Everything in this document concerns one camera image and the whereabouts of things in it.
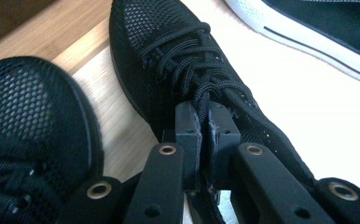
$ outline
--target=white rubber sole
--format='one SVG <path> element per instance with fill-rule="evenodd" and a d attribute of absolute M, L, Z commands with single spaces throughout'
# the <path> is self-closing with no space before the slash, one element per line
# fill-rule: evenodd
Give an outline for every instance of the white rubber sole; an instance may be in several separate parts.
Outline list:
<path fill-rule="evenodd" d="M 279 43 L 300 49 L 360 80 L 360 55 L 293 21 L 261 0 L 226 0 L 253 30 Z"/>

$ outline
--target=wooden floor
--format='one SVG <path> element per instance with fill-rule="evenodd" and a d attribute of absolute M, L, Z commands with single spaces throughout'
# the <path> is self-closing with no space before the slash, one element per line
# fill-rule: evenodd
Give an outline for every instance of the wooden floor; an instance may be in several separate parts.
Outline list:
<path fill-rule="evenodd" d="M 222 0 L 183 0 L 212 34 L 268 118 L 316 178 L 360 187 L 360 82 L 256 34 Z M 110 60 L 111 0 L 58 0 L 0 39 L 0 59 L 34 55 L 59 65 L 88 95 L 101 125 L 104 174 L 124 181 L 143 169 L 157 140 L 124 96 Z"/>

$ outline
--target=black shoelace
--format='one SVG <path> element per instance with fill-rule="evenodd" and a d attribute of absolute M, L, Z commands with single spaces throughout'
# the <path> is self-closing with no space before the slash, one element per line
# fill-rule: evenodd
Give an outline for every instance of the black shoelace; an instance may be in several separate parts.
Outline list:
<path fill-rule="evenodd" d="M 36 200 L 32 191 L 44 192 L 50 204 L 62 204 L 60 196 L 41 178 L 48 168 L 41 159 L 49 150 L 19 147 L 17 143 L 0 145 L 0 220 L 35 222 L 33 216 L 24 213 Z"/>
<path fill-rule="evenodd" d="M 157 82 L 170 76 L 173 95 L 180 101 L 193 95 L 201 123 L 207 118 L 212 95 L 221 98 L 225 94 L 230 100 L 256 106 L 252 93 L 228 69 L 209 33 L 209 25 L 200 22 L 158 38 L 139 53 L 145 68 L 155 67 Z"/>

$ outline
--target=black mesh sneaker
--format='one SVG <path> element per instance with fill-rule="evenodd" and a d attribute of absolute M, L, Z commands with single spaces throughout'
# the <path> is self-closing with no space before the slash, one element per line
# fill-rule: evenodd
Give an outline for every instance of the black mesh sneaker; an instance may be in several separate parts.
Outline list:
<path fill-rule="evenodd" d="M 360 80 L 360 0 L 226 0 L 253 30 Z"/>
<path fill-rule="evenodd" d="M 0 61 L 0 223 L 53 223 L 103 171 L 97 120 L 77 84 L 33 57 Z"/>
<path fill-rule="evenodd" d="M 116 0 L 110 17 L 114 66 L 122 89 L 160 140 L 173 129 L 175 106 L 192 101 L 201 127 L 208 101 L 225 105 L 243 142 L 264 144 L 305 185 L 314 178 L 288 138 L 258 108 L 224 53 L 177 0 Z"/>

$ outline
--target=sneaker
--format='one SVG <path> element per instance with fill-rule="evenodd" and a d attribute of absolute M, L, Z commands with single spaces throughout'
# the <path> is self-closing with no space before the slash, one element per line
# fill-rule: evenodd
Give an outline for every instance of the sneaker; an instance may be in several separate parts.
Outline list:
<path fill-rule="evenodd" d="M 97 119 L 77 84 L 33 57 L 0 61 L 0 223 L 53 223 L 103 172 Z"/>
<path fill-rule="evenodd" d="M 253 30 L 360 80 L 360 1 L 226 0 Z"/>
<path fill-rule="evenodd" d="M 243 142 L 264 144 L 298 181 L 313 185 L 311 171 L 261 112 L 209 25 L 180 1 L 116 0 L 109 27 L 118 81 L 159 140 L 174 129 L 176 105 L 191 101 L 204 128 L 208 102 L 215 101 L 232 111 Z"/>

